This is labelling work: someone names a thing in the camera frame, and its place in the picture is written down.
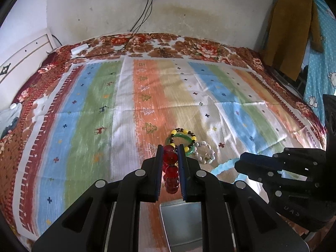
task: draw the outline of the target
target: red bead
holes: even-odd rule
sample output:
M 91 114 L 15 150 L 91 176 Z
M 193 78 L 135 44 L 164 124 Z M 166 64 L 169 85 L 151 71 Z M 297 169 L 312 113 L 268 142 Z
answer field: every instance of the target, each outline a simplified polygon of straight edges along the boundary
M 166 187 L 175 188 L 178 187 L 180 180 L 178 178 L 167 178 L 166 179 Z
M 163 152 L 175 151 L 175 148 L 172 145 L 166 145 L 163 147 Z
M 177 166 L 169 166 L 165 171 L 167 178 L 177 178 L 178 177 L 178 167 Z
M 168 151 L 164 153 L 163 161 L 168 165 L 174 165 L 177 162 L 177 153 L 175 153 L 174 151 Z
M 169 194 L 175 194 L 178 190 L 179 190 L 179 189 L 178 189 L 178 186 L 177 186 L 177 187 L 174 187 L 174 188 L 166 187 L 166 191 L 167 191 L 167 193 L 169 193 Z
M 165 172 L 167 167 L 169 167 L 169 165 L 163 162 L 162 171 Z

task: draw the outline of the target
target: screw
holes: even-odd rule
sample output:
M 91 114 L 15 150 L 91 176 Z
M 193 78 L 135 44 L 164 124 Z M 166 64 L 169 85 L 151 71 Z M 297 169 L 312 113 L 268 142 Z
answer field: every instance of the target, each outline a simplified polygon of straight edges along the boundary
M 144 176 L 146 172 L 142 169 L 135 171 L 136 176 Z
M 98 180 L 96 183 L 95 183 L 95 186 L 97 188 L 102 188 L 103 186 L 105 186 L 105 181 L 104 180 Z
M 237 182 L 236 182 L 236 187 L 237 187 L 237 188 L 241 188 L 241 189 L 243 189 L 243 188 L 246 187 L 246 184 L 245 184 L 244 181 L 237 181 Z
M 207 173 L 204 170 L 199 170 L 199 171 L 196 172 L 196 175 L 198 177 L 205 177 L 207 175 Z

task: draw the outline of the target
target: white wall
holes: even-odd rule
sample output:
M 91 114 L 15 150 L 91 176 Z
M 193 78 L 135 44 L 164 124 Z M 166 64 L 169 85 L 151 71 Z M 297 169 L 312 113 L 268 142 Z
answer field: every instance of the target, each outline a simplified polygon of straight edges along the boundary
M 167 32 L 255 48 L 272 0 L 154 0 L 140 32 Z M 47 24 L 65 43 L 128 31 L 146 0 L 48 0 Z
M 17 0 L 0 28 L 0 65 L 27 43 L 22 39 L 47 27 L 47 0 Z

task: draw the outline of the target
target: bed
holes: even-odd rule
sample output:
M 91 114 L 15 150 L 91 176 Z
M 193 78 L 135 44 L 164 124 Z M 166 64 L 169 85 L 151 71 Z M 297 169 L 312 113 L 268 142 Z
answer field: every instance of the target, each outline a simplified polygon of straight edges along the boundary
M 29 250 L 94 181 L 138 169 L 174 128 L 211 145 L 216 158 L 201 167 L 227 182 L 244 178 L 223 164 L 245 151 L 325 149 L 318 118 L 254 51 L 165 33 L 129 38 L 56 49 L 13 100 L 22 111 L 0 141 L 0 209 Z M 73 56 L 84 43 L 89 49 Z M 162 188 L 159 202 L 141 204 L 139 251 L 168 251 L 159 204 L 179 198 Z

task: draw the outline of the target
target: black cable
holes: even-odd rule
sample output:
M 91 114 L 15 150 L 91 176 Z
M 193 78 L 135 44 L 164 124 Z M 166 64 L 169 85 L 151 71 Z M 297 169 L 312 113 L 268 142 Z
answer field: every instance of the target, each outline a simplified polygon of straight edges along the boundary
M 149 0 L 147 0 L 146 6 L 145 6 L 145 8 L 144 8 L 144 10 L 143 10 L 143 12 L 142 12 L 140 18 L 136 21 L 136 23 L 134 24 L 134 26 L 131 28 L 131 30 L 130 30 L 131 32 L 132 32 L 133 28 L 135 28 L 135 26 L 137 25 L 137 23 L 140 21 L 140 19 L 141 19 L 141 17 L 143 16 L 143 14 L 145 13 L 145 10 L 146 10 L 147 5 L 148 5 L 148 1 L 149 1 Z
M 151 11 L 149 12 L 149 15 L 148 15 L 147 18 L 146 18 L 147 12 L 148 12 L 148 10 L 149 10 L 150 7 L 151 7 Z M 153 10 L 153 0 L 151 1 L 151 4 L 149 5 L 149 7 L 148 7 L 148 9 L 147 9 L 147 11 L 146 11 L 145 17 L 143 18 L 144 20 L 143 20 L 142 23 L 137 27 L 137 28 L 138 28 L 137 31 L 139 31 L 140 26 L 141 26 L 145 21 L 147 21 L 147 19 L 149 18 L 149 16 L 150 16 L 151 13 L 152 13 L 152 10 Z
M 51 35 L 52 37 L 54 37 L 58 42 L 59 42 L 59 44 L 62 46 L 63 44 L 61 44 L 61 42 L 59 41 L 59 39 L 55 36 L 55 35 Z
M 105 53 L 105 54 L 100 54 L 100 55 L 92 55 L 92 56 L 84 56 L 84 57 L 75 57 L 73 59 L 70 59 L 68 60 L 67 62 L 71 61 L 71 60 L 74 60 L 74 59 L 85 59 L 85 58 L 91 58 L 91 57 L 99 57 L 99 56 L 105 56 L 105 55 L 109 55 L 109 54 L 113 54 L 113 53 L 117 53 L 119 51 L 123 51 L 126 49 L 126 45 L 128 45 L 129 41 L 133 38 L 133 36 L 139 31 L 140 27 L 142 26 L 142 24 L 149 18 L 149 16 L 151 15 L 152 13 L 152 9 L 153 9 L 153 0 L 151 1 L 151 4 L 150 4 L 150 7 L 151 7 L 151 11 L 149 13 L 149 15 L 147 16 L 146 18 L 146 15 L 147 15 L 147 12 L 149 10 L 149 7 L 147 8 L 147 11 L 146 11 L 146 14 L 145 16 L 143 17 L 143 20 L 141 22 L 141 24 L 136 28 L 137 31 L 135 32 L 135 30 L 132 32 L 131 36 L 129 37 L 128 41 L 124 44 L 123 48 L 121 49 L 118 49 L 118 50 L 114 50 L 114 51 L 111 51 L 111 52 L 108 52 L 108 53 Z

